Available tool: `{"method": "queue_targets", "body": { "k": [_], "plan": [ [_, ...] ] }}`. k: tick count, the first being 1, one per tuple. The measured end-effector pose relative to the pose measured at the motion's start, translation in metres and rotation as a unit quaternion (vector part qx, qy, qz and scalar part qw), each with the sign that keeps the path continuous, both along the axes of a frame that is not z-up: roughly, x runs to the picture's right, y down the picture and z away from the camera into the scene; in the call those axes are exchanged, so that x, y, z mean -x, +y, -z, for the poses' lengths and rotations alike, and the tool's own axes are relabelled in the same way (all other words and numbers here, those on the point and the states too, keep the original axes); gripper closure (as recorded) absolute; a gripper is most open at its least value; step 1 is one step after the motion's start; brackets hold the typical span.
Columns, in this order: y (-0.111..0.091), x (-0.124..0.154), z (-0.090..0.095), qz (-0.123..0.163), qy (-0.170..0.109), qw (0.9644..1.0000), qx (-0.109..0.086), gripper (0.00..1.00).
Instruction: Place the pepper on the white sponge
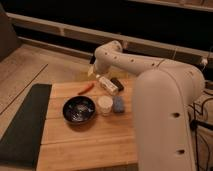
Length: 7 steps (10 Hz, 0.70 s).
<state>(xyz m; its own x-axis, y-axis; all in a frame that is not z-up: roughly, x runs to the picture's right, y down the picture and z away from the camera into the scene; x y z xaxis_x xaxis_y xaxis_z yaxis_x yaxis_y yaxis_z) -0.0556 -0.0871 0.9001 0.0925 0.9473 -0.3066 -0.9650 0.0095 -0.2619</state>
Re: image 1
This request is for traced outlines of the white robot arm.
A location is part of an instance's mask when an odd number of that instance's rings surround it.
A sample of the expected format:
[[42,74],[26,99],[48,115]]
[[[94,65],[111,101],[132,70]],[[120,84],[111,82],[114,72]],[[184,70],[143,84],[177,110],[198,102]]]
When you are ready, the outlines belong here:
[[125,54],[114,40],[96,48],[93,72],[115,66],[136,76],[132,113],[140,171],[196,171],[187,108],[203,93],[195,66],[160,57]]

